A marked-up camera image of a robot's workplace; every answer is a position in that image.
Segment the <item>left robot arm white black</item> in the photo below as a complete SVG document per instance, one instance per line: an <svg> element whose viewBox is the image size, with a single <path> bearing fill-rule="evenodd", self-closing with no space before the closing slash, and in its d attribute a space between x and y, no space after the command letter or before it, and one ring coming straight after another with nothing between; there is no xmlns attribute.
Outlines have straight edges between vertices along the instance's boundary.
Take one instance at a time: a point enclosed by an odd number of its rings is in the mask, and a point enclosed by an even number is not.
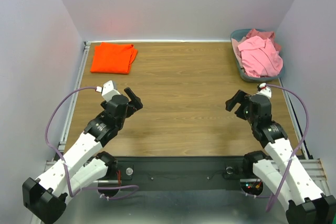
<svg viewBox="0 0 336 224"><path fill-rule="evenodd" d="M24 206L43 223L55 223L72 198L90 189L95 180L115 176L117 185L111 190L124 188L117 160L102 148L143 104L129 87L124 89L125 95L120 94L112 81L95 90L104 98L103 111L88 123L75 144L65 155L60 154L50 169L35 179L26 179L22 185Z"/></svg>

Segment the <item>light pink t shirt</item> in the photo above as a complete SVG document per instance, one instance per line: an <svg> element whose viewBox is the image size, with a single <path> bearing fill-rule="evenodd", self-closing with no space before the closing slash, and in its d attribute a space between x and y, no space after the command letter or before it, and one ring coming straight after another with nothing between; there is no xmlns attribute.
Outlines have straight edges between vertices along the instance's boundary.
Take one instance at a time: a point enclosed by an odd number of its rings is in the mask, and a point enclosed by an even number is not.
<svg viewBox="0 0 336 224"><path fill-rule="evenodd" d="M253 78L278 76L283 60L272 41L253 36L238 45L246 75Z"/></svg>

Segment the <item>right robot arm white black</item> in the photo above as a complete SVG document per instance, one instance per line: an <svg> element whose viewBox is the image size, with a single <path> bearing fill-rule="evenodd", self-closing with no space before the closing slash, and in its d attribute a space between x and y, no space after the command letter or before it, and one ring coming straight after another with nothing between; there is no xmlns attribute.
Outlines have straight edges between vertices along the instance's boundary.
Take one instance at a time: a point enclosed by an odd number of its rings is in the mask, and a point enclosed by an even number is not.
<svg viewBox="0 0 336 224"><path fill-rule="evenodd" d="M270 201L278 200L288 223L333 223L335 197L326 195L297 158L283 127L272 119L271 89L250 95L242 90L225 102L226 110L239 105L235 114L246 120L263 151L244 156L241 170L257 176L270 189Z"/></svg>

